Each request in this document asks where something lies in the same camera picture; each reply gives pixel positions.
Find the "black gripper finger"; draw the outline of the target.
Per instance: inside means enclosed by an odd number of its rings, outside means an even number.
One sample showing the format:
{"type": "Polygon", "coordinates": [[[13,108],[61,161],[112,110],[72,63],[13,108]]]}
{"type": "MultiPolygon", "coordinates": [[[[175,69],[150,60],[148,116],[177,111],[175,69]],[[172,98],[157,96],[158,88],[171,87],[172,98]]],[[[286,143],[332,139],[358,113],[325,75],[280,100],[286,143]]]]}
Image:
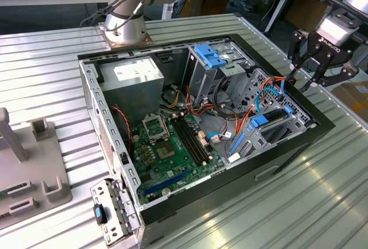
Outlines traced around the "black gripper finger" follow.
{"type": "Polygon", "coordinates": [[[301,54],[301,46],[304,41],[308,41],[308,35],[308,32],[302,30],[296,30],[292,34],[287,52],[287,58],[291,61],[291,72],[287,75],[286,81],[290,81],[307,60],[308,54],[301,54]]]}
{"type": "Polygon", "coordinates": [[[356,76],[359,72],[359,68],[354,66],[351,62],[344,63],[340,72],[336,75],[325,75],[328,69],[328,65],[319,64],[310,80],[299,89],[299,92],[305,92],[310,87],[316,87],[318,85],[321,87],[329,87],[347,81],[356,76]]]}

